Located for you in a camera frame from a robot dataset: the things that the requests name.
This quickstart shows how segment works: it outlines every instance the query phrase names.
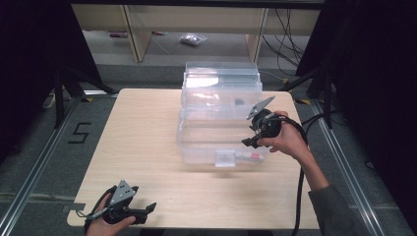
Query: plastic bag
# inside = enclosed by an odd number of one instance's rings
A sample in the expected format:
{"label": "plastic bag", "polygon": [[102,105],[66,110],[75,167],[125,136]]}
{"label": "plastic bag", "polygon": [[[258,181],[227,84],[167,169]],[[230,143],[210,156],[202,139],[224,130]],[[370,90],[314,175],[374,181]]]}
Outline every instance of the plastic bag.
{"label": "plastic bag", "polygon": [[197,46],[207,40],[205,36],[196,33],[186,33],[181,35],[180,41],[185,44]]}

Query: floor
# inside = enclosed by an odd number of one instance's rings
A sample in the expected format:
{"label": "floor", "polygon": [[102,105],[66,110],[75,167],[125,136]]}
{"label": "floor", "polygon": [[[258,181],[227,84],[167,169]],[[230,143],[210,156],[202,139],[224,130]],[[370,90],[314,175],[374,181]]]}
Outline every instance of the floor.
{"label": "floor", "polygon": [[[179,87],[181,73],[188,61],[237,61],[249,62],[244,35],[204,33],[207,40],[198,46],[190,46],[180,42],[182,32],[163,32],[154,35],[150,41],[144,61],[134,61],[127,38],[109,37],[106,31],[85,31],[85,37],[99,72],[109,86],[117,89],[122,87],[138,87],[137,70],[150,71],[147,75],[153,81],[145,81],[142,87],[155,86],[155,81],[165,83],[164,75],[177,75],[179,80],[168,87]],[[280,48],[282,36],[266,35],[263,40],[259,61],[259,71],[265,82],[265,89],[277,89],[285,80],[293,81],[298,54],[291,49],[288,38],[285,43],[289,48]],[[293,37],[292,41],[302,50],[306,47],[309,37]],[[268,47],[280,48],[286,57],[292,60],[277,59],[276,54]],[[300,119],[307,120],[313,115],[323,112],[320,100],[307,99],[305,90],[308,83],[295,88],[292,92],[297,100],[296,107]],[[11,155],[0,166],[0,213],[6,214],[10,205],[16,201],[20,192],[29,191],[29,198],[22,200],[19,211],[15,212],[16,221],[4,235],[78,235],[82,229],[68,226],[66,223],[66,207],[73,202],[89,166],[100,132],[102,131],[115,98],[95,98],[94,102],[79,102],[74,99],[66,104],[72,118],[63,134],[56,134],[51,129],[54,122],[53,109],[45,109],[39,115],[35,125],[24,140],[20,153]],[[366,154],[356,143],[354,134],[340,114],[332,117],[333,129],[329,130],[323,121],[317,122],[310,130],[311,149],[317,155],[318,163],[329,180],[337,185],[346,198],[349,206],[374,235],[413,235],[408,228],[401,212],[389,195],[384,183],[374,170],[364,163]],[[80,122],[89,120],[89,141],[80,146],[70,146],[74,138],[73,131]],[[37,166],[39,154],[43,154],[45,144],[50,137],[58,137],[56,146],[52,147],[51,157],[38,173],[32,173]],[[31,189],[23,188],[33,182]],[[274,235],[290,235],[289,230],[273,231]],[[121,235],[137,235],[134,230],[127,230]],[[299,235],[320,235],[317,230],[301,230]]]}

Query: forearm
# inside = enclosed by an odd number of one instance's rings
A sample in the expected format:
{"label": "forearm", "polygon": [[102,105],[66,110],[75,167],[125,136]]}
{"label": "forearm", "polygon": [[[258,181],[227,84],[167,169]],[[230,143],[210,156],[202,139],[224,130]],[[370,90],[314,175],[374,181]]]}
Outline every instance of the forearm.
{"label": "forearm", "polygon": [[318,191],[329,186],[328,180],[309,151],[294,158],[300,163],[312,191]]}

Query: stacked plastic bins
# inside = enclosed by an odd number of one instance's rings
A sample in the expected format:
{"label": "stacked plastic bins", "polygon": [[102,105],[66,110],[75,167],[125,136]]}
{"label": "stacked plastic bins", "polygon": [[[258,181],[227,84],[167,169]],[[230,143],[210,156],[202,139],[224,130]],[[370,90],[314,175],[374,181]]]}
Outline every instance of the stacked plastic bins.
{"label": "stacked plastic bins", "polygon": [[265,159],[267,148],[241,143],[254,136],[246,117],[262,100],[256,64],[187,63],[181,99],[177,145],[184,162],[233,167]]}

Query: gray carpet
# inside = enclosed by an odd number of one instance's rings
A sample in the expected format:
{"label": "gray carpet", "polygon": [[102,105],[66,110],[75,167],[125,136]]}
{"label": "gray carpet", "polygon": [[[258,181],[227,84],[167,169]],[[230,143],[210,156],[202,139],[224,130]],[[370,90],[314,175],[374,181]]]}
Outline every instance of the gray carpet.
{"label": "gray carpet", "polygon": [[[98,70],[104,83],[114,89],[180,89],[184,73],[184,67],[98,65]],[[279,70],[262,71],[277,76],[276,78],[270,74],[261,73],[264,90],[281,88],[283,86],[281,79],[294,80],[293,77],[285,75]],[[308,85],[309,83],[306,83],[295,88],[292,91],[293,97],[295,99],[306,98],[305,91]],[[95,89],[86,84],[83,84],[83,87],[84,89]],[[63,211],[63,208],[72,203],[78,192],[114,101],[115,98],[94,98],[92,102],[81,102],[78,104],[58,147],[53,152],[46,169],[34,188],[30,201],[12,231],[12,235],[60,234],[65,236],[83,234],[82,228],[71,227],[66,223],[67,212]],[[314,115],[311,105],[296,104],[296,108],[301,121],[307,120]],[[350,132],[349,127],[343,123],[343,117],[340,114],[335,114],[332,116],[332,119],[334,121],[333,130],[339,143],[346,156],[348,156],[349,162],[366,192],[366,196],[375,208],[386,234],[413,235],[378,174],[365,167],[366,155],[356,143],[356,139]],[[69,144],[71,141],[80,140],[80,136],[73,135],[80,122],[90,123],[82,126],[79,130],[87,132],[89,135],[83,144]],[[0,166],[0,213],[4,213],[5,208],[11,201],[10,196],[16,194],[24,183],[31,167],[52,132],[53,125],[53,108],[39,113],[38,119],[33,122],[31,129],[21,142],[22,151],[16,155],[9,156],[3,165]],[[309,142],[312,152],[315,154],[319,165],[330,182],[338,186],[349,205],[360,217],[319,124],[312,126],[309,132]],[[290,235],[290,230],[276,230],[273,233],[274,235]],[[138,234],[138,229],[129,229],[121,235]],[[318,230],[301,230],[299,235],[316,236],[320,235],[320,232]]]}

